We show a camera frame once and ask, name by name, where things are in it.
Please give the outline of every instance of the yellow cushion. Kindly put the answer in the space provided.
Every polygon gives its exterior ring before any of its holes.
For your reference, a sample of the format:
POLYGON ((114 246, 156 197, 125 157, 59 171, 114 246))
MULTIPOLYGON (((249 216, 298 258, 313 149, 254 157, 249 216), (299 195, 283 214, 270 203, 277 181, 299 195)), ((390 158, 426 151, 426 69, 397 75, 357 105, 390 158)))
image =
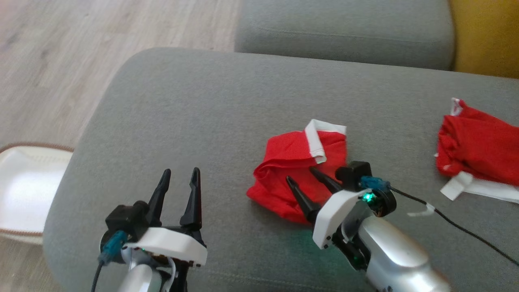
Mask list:
POLYGON ((454 70, 519 78, 519 0, 450 0, 454 70))

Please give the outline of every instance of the gray fabric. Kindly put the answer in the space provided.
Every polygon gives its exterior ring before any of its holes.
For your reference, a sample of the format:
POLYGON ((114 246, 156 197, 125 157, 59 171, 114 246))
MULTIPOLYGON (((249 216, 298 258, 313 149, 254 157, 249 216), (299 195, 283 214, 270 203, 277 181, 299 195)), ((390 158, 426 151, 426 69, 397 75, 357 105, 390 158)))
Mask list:
POLYGON ((243 0, 235 51, 448 70, 448 0, 243 0))
MULTIPOLYGON (((449 201, 434 166, 436 135, 450 98, 519 124, 519 81, 383 65, 157 48, 130 59, 92 117, 45 226, 44 250, 68 291, 87 291, 118 204, 147 200, 171 168, 162 213, 175 224, 193 167, 202 174, 205 267, 190 291, 372 291, 336 248, 245 195, 268 138, 303 130, 311 118, 347 125, 348 159, 415 194, 514 258, 517 205, 475 195, 449 201)), ((419 241, 460 291, 516 291, 518 268, 424 207, 397 197, 388 220, 419 241)), ((125 267, 103 269, 115 291, 125 267)))

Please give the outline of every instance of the green led light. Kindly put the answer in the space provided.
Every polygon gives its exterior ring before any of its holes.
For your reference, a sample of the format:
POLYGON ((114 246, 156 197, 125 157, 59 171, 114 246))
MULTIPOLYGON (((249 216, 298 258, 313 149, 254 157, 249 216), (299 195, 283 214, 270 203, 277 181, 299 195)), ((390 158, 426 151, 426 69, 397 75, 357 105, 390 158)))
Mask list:
POLYGON ((364 196, 362 196, 362 200, 367 203, 371 202, 371 200, 373 200, 374 198, 375 198, 374 193, 366 193, 366 194, 364 194, 364 196))

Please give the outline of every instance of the cable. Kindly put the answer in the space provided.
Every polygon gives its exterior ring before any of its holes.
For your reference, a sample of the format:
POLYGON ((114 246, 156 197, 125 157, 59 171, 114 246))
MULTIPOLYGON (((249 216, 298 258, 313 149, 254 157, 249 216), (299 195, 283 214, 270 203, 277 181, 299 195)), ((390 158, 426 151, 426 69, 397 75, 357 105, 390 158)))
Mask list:
POLYGON ((90 292, 95 292, 95 287, 97 286, 97 280, 99 279, 99 274, 101 274, 102 268, 103 268, 103 263, 100 262, 98 269, 95 271, 94 281, 92 282, 92 289, 90 290, 90 292))
MULTIPOLYGON (((424 205, 427 205, 427 202, 420 199, 420 198, 417 198, 415 196, 411 196, 409 194, 406 194, 398 189, 395 189, 394 187, 392 186, 389 186, 389 189, 391 191, 394 191, 396 193, 399 193, 401 195, 403 195, 404 197, 407 197, 407 198, 410 198, 414 201, 417 201, 419 203, 422 203, 424 205)), ((461 227, 460 225, 454 223, 452 220, 450 220, 447 216, 445 216, 441 211, 439 211, 438 209, 434 209, 434 212, 436 212, 438 215, 440 215, 443 219, 445 219, 445 221, 447 221, 449 224, 451 224, 452 226, 456 227, 457 229, 463 231, 464 233, 474 237, 475 239, 481 241, 482 243, 486 244, 488 247, 490 247, 491 249, 495 250, 497 253, 499 253, 500 255, 502 255, 504 258, 506 258, 507 260, 511 261, 514 265, 518 266, 519 267, 519 262, 517 260, 514 260, 512 257, 510 257, 509 255, 505 254, 504 252, 502 252, 499 248, 497 248, 495 245, 493 245, 492 243, 488 242, 487 240, 483 239, 481 236, 461 227)))
POLYGON ((101 273, 101 269, 103 266, 107 266, 111 263, 115 256, 120 253, 122 246, 128 241, 128 235, 119 230, 110 237, 108 242, 103 246, 103 251, 98 256, 98 268, 95 271, 94 280, 92 282, 92 290, 91 292, 95 292, 95 287, 97 286, 97 281, 99 279, 99 274, 101 273))

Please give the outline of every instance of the white trim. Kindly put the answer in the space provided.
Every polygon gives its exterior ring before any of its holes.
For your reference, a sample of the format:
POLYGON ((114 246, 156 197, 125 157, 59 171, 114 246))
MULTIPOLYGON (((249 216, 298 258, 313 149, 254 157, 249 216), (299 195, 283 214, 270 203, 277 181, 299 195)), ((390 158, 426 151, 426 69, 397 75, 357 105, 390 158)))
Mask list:
POLYGON ((462 192, 471 193, 519 204, 519 188, 513 185, 474 178, 470 173, 460 171, 440 190, 454 201, 462 192))
POLYGON ((451 116, 459 116, 459 114, 463 111, 463 108, 459 105, 460 100, 457 98, 452 98, 450 104, 450 115, 451 116))
POLYGON ((317 164, 321 164, 326 162, 326 154, 317 131, 336 132, 345 136, 346 126, 330 124, 316 119, 312 119, 306 126, 305 135, 308 141, 310 156, 315 158, 317 164))

